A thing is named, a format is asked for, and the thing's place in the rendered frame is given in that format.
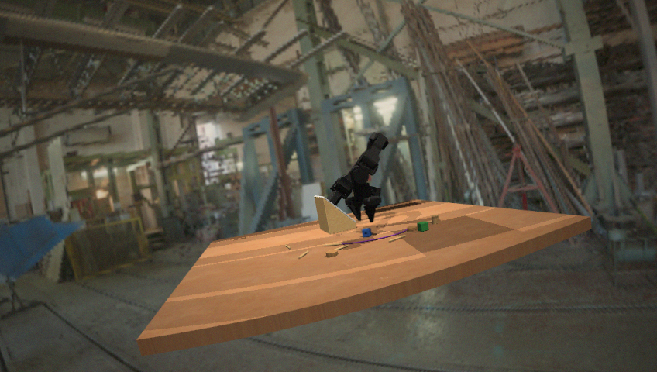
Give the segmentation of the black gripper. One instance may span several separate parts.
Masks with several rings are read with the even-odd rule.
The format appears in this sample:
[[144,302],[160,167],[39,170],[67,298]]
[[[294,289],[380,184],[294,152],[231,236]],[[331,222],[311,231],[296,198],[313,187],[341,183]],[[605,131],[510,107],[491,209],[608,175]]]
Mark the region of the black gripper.
[[353,184],[351,189],[353,189],[354,196],[346,198],[345,203],[353,212],[354,216],[361,221],[361,206],[362,204],[367,205],[363,206],[366,214],[370,220],[373,222],[375,216],[375,211],[378,203],[381,203],[380,196],[371,196],[368,195],[368,187],[370,184]]

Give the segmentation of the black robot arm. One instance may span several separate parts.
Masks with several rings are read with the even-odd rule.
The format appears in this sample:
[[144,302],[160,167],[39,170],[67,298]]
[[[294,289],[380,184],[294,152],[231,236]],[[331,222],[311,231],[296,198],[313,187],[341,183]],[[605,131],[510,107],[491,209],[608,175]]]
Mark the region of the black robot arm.
[[[332,192],[327,199],[335,206],[341,198],[346,199],[352,192],[353,184],[365,184],[370,175],[375,175],[378,169],[379,152],[384,150],[388,143],[387,137],[381,133],[372,133],[368,139],[367,149],[359,157],[348,174],[342,175],[331,186]],[[335,186],[335,187],[334,187]],[[368,187],[368,195],[380,196],[380,188]]]

